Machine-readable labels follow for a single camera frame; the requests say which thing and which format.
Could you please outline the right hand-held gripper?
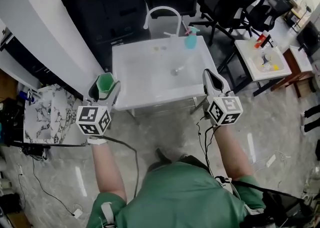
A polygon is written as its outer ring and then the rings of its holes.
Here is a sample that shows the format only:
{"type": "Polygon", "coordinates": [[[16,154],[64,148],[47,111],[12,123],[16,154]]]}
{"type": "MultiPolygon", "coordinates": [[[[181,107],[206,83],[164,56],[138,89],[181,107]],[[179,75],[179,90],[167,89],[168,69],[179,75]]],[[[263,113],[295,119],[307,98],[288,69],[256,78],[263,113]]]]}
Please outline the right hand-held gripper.
{"type": "Polygon", "coordinates": [[[206,68],[202,74],[204,93],[207,95],[206,112],[216,126],[231,125],[243,113],[240,98],[229,90],[227,80],[217,72],[206,68]]]}

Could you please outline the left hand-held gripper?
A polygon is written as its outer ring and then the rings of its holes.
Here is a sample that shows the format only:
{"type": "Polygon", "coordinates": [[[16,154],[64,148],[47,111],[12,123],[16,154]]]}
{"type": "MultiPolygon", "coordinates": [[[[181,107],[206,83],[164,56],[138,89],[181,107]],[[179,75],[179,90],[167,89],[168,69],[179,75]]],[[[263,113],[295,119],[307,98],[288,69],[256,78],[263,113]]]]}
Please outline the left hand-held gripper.
{"type": "Polygon", "coordinates": [[[111,111],[121,91],[118,80],[107,94],[106,100],[99,100],[100,93],[97,86],[99,75],[93,80],[88,90],[88,96],[77,109],[76,124],[80,131],[87,136],[103,136],[112,118],[111,111]]]}

